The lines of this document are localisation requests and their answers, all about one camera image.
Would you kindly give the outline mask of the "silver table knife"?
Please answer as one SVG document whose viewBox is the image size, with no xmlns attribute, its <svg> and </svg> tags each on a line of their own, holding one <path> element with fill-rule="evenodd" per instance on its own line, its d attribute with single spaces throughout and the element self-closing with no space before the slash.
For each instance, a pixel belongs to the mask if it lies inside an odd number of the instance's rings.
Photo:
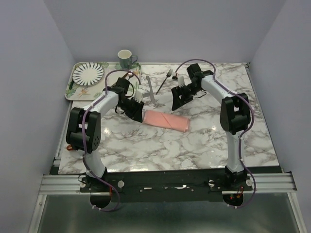
<svg viewBox="0 0 311 233">
<path fill-rule="evenodd" d="M 154 92 L 153 92 L 153 87 L 152 87 L 151 79 L 150 79 L 150 77 L 148 75 L 146 75 L 146 79 L 147 79 L 148 86 L 149 86 L 150 100 L 153 103 L 153 105 L 156 105 L 156 100 L 155 100 L 155 97 L 154 97 Z"/>
</svg>

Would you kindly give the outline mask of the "pink cloth napkin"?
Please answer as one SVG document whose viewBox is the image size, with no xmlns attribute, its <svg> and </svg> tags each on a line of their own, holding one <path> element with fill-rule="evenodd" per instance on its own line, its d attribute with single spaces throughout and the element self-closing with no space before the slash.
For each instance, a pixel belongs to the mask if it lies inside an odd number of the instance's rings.
<svg viewBox="0 0 311 233">
<path fill-rule="evenodd" d="M 153 110 L 145 111 L 143 123 L 164 129 L 176 130 L 179 132 L 186 132 L 190 127 L 190 120 L 186 117 Z"/>
</svg>

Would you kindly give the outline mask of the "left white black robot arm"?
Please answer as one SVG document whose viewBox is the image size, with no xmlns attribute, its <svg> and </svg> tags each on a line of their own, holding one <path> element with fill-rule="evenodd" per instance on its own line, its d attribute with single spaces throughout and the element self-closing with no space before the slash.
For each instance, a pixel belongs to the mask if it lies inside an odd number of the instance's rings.
<svg viewBox="0 0 311 233">
<path fill-rule="evenodd" d="M 83 108 L 74 107 L 70 111 L 66 142 L 73 150 L 80 151 L 86 174 L 93 177 L 91 186 L 98 192 L 104 191 L 108 185 L 108 180 L 104 177 L 107 169 L 98 150 L 102 117 L 111 109 L 120 108 L 131 120 L 140 123 L 143 121 L 143 93 L 136 90 L 132 97 L 128 97 L 126 94 L 130 84 L 128 80 L 118 78 L 114 85 L 107 86 L 92 103 Z"/>
</svg>

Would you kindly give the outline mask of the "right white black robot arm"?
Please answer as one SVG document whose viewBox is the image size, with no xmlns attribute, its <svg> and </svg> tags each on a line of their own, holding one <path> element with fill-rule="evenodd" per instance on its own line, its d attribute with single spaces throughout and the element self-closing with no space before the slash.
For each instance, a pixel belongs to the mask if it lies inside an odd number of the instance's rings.
<svg viewBox="0 0 311 233">
<path fill-rule="evenodd" d="M 176 110 L 191 102 L 199 91 L 211 94 L 221 105 L 220 125 L 227 136 L 227 163 L 225 166 L 224 186 L 235 190 L 247 179 L 244 159 L 244 138 L 251 122 L 251 107 L 245 93 L 238 94 L 229 90 L 216 77 L 213 70 L 201 70 L 198 63 L 187 67 L 190 83 L 185 84 L 184 78 L 177 72 L 173 79 L 178 85 L 171 89 L 173 95 L 172 110 Z"/>
</svg>

